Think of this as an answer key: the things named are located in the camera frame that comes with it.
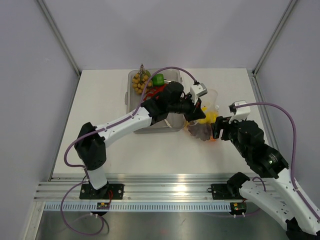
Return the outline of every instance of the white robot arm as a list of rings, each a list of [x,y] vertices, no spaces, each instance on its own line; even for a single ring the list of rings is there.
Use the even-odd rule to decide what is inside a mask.
[[[182,93],[183,86],[180,83],[171,82],[163,92],[143,102],[134,116],[130,112],[105,124],[93,126],[88,122],[82,126],[79,137],[101,130],[75,144],[75,149],[88,172],[90,184],[95,190],[108,185],[102,166],[107,159],[106,148],[116,140],[166,119],[168,113],[184,114],[187,121],[205,118],[199,98],[207,93],[205,86],[195,84],[191,87],[190,93],[181,97]],[[219,138],[220,131],[223,130],[221,139],[231,141],[249,167],[273,186],[285,204],[259,189],[249,179],[238,180],[237,186],[231,187],[235,191],[233,194],[252,201],[268,213],[287,230],[290,239],[309,239],[309,237],[316,239],[316,236],[320,235],[319,219],[294,188],[288,163],[276,149],[265,144],[264,132],[258,125],[254,121],[246,120],[250,114],[250,107],[234,108],[245,103],[245,101],[235,102],[230,106],[233,116],[220,116],[216,119],[211,126],[213,138]],[[312,209],[319,212],[299,185],[298,188],[299,193],[304,196]]]
[[[250,107],[245,101],[233,103],[231,117],[218,117],[212,124],[213,138],[220,137],[231,141],[247,165],[264,178],[280,195],[285,204],[259,189],[244,174],[237,173],[227,182],[234,196],[241,196],[255,203],[274,218],[285,230],[290,239],[320,238],[320,211],[303,191],[296,179],[291,178],[290,168],[282,155],[265,144],[264,132],[254,121],[247,120]]]

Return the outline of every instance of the grapes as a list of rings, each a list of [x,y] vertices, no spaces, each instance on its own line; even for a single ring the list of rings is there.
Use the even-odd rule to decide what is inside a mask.
[[[147,80],[151,76],[148,70],[141,64],[139,71],[133,76],[132,87],[137,95],[141,95],[146,87]],[[147,84],[145,92],[147,93],[153,87],[152,80]]]

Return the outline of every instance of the clear plastic container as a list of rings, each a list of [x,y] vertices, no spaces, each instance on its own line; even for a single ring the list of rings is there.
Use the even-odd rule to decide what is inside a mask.
[[[150,72],[150,74],[153,74],[158,69],[146,69]],[[133,111],[137,105],[140,102],[141,95],[137,95],[135,93],[135,90],[132,87],[132,80],[136,73],[139,70],[132,70],[128,74],[128,88],[127,93],[125,94],[124,102],[126,104],[126,112],[129,113]],[[168,84],[172,81],[181,83],[182,79],[180,76],[180,72],[176,69],[167,69],[160,72],[163,74],[164,77],[164,83]],[[185,126],[185,120],[182,114],[174,114],[169,113],[166,120],[157,122],[156,124],[139,129],[135,131],[136,134],[150,134],[150,133],[167,133],[167,132],[177,132],[180,129],[183,129]]]
[[[211,124],[216,122],[219,115],[219,107],[216,105],[217,96],[217,91],[209,88],[208,93],[201,97],[201,109],[205,113],[205,118],[187,122],[185,126],[185,130],[192,137],[202,141],[215,141]]]

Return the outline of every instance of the plastic bin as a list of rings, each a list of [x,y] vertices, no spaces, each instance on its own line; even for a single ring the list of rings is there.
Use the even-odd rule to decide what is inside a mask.
[[[158,69],[148,69],[150,74],[153,74]],[[133,111],[140,102],[141,95],[137,95],[135,90],[132,87],[132,80],[135,74],[139,70],[132,70],[128,74],[128,87],[125,94],[125,104],[126,104],[126,113]],[[182,83],[180,72],[175,69],[167,69],[160,72],[164,76],[164,83],[168,84],[169,82],[175,81]],[[185,126],[185,119],[182,114],[169,113],[166,121],[160,121],[156,124],[139,129],[135,131],[136,134],[150,134],[150,133],[167,133],[167,132],[177,132]]]

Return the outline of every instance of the metal frame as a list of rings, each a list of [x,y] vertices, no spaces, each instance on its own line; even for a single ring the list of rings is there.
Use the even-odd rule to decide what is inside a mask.
[[[36,4],[38,5],[40,11],[42,12],[46,22],[48,23],[49,27],[52,30],[53,35],[55,36],[57,42],[59,43],[60,47],[62,48],[62,51],[65,53],[66,58],[68,59],[71,67],[73,68],[75,74],[78,76],[78,79],[80,79],[81,76],[81,70],[78,67],[74,57],[72,56],[64,38],[62,37],[62,34],[60,33],[57,24],[52,17],[52,14],[45,3],[44,0],[35,0]]]
[[[263,63],[265,62],[268,54],[275,45],[278,37],[280,36],[282,30],[285,27],[286,22],[294,11],[299,0],[291,0],[283,13],[276,29],[274,30],[270,40],[268,41],[258,63],[256,64],[254,70],[248,70],[248,76],[251,82],[251,86],[255,95],[255,98],[259,102],[263,102],[264,98],[258,84],[258,72],[261,69]],[[80,79],[81,70],[79,69],[75,59],[73,58],[67,44],[61,35],[57,24],[52,17],[51,12],[48,9],[44,0],[35,0],[39,9],[43,13],[45,20],[49,24],[54,36],[56,37],[59,45],[61,46],[63,52],[65,53],[70,65],[72,66],[75,74]],[[72,99],[70,101],[68,117],[71,111],[71,106],[76,94],[77,87],[73,93]],[[268,116],[268,111],[264,106],[259,107],[260,114],[262,116],[262,122],[266,130],[266,136],[268,138],[269,144],[278,148],[277,140],[272,129],[270,118]],[[39,224],[41,221],[42,213],[46,207],[47,202],[61,201],[65,192],[70,189],[75,183],[82,180],[82,174],[60,174],[59,176],[54,176],[52,178],[53,169],[50,174],[50,180],[48,182],[40,182],[35,193],[34,202],[32,206],[32,213],[29,218],[29,223],[26,228],[24,238],[26,240],[33,240],[37,235]],[[108,174],[107,178],[112,183],[123,183],[125,184],[123,200],[116,201],[116,204],[121,206],[128,205],[128,203],[134,205],[134,203],[139,203],[140,205],[147,206],[150,203],[195,203],[195,204],[210,204],[210,203],[221,203],[221,201],[212,200],[211,193],[207,192],[207,188],[212,183],[225,183],[230,177],[225,174],[222,175],[212,175],[212,174],[168,174],[168,175],[128,175],[128,174]],[[266,183],[267,192],[274,198],[281,200],[277,192]],[[77,204],[92,204],[92,201],[79,200],[79,190],[80,187],[75,188],[70,192],[66,198],[67,202],[71,205]]]
[[[58,147],[56,149],[56,152],[55,152],[55,155],[54,155],[52,169],[50,171],[50,174],[49,174],[49,177],[48,177],[48,181],[51,181],[52,175],[54,174],[54,170],[55,170],[55,166],[56,166],[59,150],[60,150],[60,147],[61,147],[62,139],[63,139],[65,131],[66,131],[66,127],[67,127],[68,119],[69,119],[69,116],[70,116],[71,108],[72,108],[72,105],[73,105],[74,100],[75,100],[75,96],[76,96],[76,92],[77,92],[77,89],[78,89],[79,81],[80,81],[80,77],[77,80],[76,86],[75,86],[74,91],[72,93],[71,100],[70,100],[69,105],[68,105],[68,110],[67,110],[66,119],[64,121],[62,135],[60,137],[59,145],[58,145]]]
[[[264,64],[266,58],[268,57],[270,51],[272,50],[273,46],[275,45],[277,39],[279,38],[281,32],[283,31],[289,17],[293,13],[295,7],[297,6],[297,3],[299,0],[290,0],[288,6],[286,7],[284,13],[282,14],[282,17],[277,24],[275,30],[272,33],[271,38],[269,39],[267,45],[265,46],[262,55],[260,56],[254,70],[253,70],[253,75],[256,77],[259,70],[261,69],[262,65]]]

